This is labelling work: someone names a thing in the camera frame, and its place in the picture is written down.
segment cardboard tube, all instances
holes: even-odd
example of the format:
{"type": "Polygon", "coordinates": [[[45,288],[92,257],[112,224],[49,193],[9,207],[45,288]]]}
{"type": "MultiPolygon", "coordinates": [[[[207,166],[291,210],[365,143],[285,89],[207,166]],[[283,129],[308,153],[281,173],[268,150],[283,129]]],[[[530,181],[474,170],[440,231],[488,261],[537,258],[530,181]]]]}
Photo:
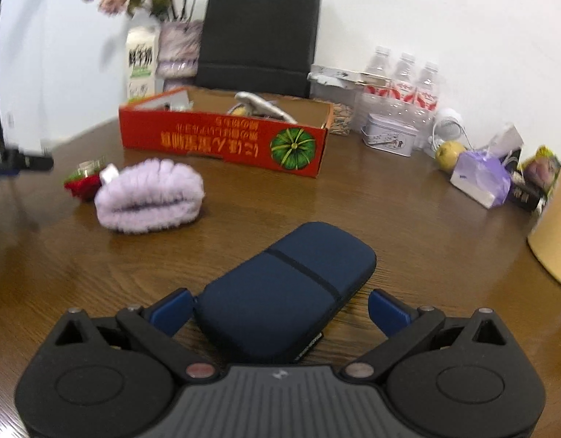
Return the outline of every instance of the cardboard tube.
{"type": "Polygon", "coordinates": [[[550,201],[528,235],[528,244],[548,273],[561,283],[561,170],[550,201]]]}

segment wooden table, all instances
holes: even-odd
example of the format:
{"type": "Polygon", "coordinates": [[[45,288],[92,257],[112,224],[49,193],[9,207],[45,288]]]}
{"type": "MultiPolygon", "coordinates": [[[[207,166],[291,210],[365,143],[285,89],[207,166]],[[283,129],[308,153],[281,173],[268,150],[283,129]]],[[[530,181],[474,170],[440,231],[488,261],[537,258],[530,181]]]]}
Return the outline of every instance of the wooden table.
{"type": "MultiPolygon", "coordinates": [[[[379,264],[307,362],[343,365],[383,340],[367,317],[372,288],[454,316],[491,307],[545,383],[534,437],[561,437],[561,286],[528,249],[528,213],[512,205],[485,210],[422,153],[402,158],[368,149],[355,136],[331,136],[316,180],[186,158],[205,181],[201,219],[127,236],[102,228],[94,206],[62,187],[78,163],[101,155],[124,166],[153,153],[124,152],[118,124],[110,123],[58,149],[52,174],[0,182],[0,438],[25,436],[13,390],[68,307],[104,316],[154,303],[180,286],[197,294],[308,220],[351,232],[372,246],[379,264]]],[[[178,338],[218,360],[195,325],[178,338]]]]}

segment flower vase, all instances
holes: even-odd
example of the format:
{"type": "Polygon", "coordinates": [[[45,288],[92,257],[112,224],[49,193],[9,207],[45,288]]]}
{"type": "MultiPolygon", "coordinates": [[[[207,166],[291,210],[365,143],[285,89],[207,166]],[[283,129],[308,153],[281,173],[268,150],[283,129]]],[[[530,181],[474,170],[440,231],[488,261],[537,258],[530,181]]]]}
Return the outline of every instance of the flower vase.
{"type": "Polygon", "coordinates": [[[193,82],[198,72],[203,22],[169,21],[161,25],[157,76],[164,90],[193,82]]]}

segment purple plastic bag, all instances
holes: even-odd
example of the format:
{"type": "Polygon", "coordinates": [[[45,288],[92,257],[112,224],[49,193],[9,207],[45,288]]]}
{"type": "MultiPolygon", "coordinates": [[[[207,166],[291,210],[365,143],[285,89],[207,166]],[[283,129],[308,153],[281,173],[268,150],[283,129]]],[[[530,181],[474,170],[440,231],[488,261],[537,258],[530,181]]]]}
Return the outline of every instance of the purple plastic bag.
{"type": "Polygon", "coordinates": [[[459,155],[451,183],[489,209],[505,202],[512,179],[499,159],[467,151],[459,155]]]}

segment red bottle label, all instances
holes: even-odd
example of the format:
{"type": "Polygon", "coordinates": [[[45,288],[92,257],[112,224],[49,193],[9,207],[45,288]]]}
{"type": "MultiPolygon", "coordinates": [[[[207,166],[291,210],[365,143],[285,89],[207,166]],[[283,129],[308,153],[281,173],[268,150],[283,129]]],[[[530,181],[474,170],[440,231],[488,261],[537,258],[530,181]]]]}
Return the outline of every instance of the red bottle label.
{"type": "Polygon", "coordinates": [[[395,82],[390,90],[392,98],[402,100],[403,102],[411,103],[414,101],[414,96],[417,93],[416,86],[408,82],[395,82]]]}
{"type": "Polygon", "coordinates": [[[417,92],[417,99],[414,102],[416,106],[420,108],[427,109],[432,111],[436,108],[437,103],[439,102],[439,98],[431,94],[430,92],[426,91],[418,91],[417,92]]]}
{"type": "Polygon", "coordinates": [[[376,87],[376,86],[366,86],[363,91],[366,94],[372,94],[375,96],[388,97],[390,94],[390,89],[388,87],[376,87]]]}

